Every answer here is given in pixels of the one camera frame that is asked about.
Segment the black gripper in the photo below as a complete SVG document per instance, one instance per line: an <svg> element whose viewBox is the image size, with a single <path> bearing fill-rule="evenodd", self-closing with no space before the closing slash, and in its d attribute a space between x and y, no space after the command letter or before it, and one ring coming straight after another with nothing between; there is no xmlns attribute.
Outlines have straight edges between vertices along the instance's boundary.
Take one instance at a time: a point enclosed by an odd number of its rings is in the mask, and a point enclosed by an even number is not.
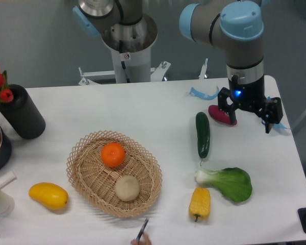
<svg viewBox="0 0 306 245"><path fill-rule="evenodd" d="M223 87L218 93L218 108L229 117L229 122L236 122L235 110L258 112L262 119L265 133L270 133L275 124L279 124L283 117L282 101L280 97L265 97L264 75L248 84L239 84L239 78L234 75L229 81L229 89Z"/></svg>

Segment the person's fingertips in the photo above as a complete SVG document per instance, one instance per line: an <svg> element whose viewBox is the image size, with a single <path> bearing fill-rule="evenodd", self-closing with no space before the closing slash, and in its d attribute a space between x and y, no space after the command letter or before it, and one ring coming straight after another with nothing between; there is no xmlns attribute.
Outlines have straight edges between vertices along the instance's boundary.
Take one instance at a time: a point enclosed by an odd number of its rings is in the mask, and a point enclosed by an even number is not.
<svg viewBox="0 0 306 245"><path fill-rule="evenodd" d="M130 242L131 245L152 245L152 242L148 236L148 234L144 233L139 241L133 239Z"/></svg>

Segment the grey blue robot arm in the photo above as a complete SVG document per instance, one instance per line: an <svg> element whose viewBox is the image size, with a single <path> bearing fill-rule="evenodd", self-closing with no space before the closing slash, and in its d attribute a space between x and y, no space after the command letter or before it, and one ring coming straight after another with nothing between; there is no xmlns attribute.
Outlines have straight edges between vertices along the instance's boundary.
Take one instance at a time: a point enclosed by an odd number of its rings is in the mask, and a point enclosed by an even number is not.
<svg viewBox="0 0 306 245"><path fill-rule="evenodd" d="M283 117L277 97L265 97L262 1L212 1L190 4L179 30L195 42L224 50L228 88L218 93L218 108L236 121L237 109L254 113L270 132ZM72 10L81 28L101 36L110 49L117 83L151 80L151 47L157 25L144 14L142 1L79 1Z"/></svg>

